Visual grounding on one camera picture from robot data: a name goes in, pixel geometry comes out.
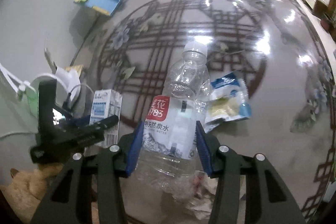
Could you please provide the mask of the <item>left hand tan glove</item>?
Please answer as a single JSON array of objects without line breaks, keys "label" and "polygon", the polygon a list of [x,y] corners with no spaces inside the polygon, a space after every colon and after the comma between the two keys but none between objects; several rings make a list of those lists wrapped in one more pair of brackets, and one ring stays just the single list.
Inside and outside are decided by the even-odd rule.
[{"label": "left hand tan glove", "polygon": [[62,168],[61,163],[39,164],[31,172],[11,168],[11,182],[8,185],[1,185],[1,193],[22,223],[31,222],[51,180]]}]

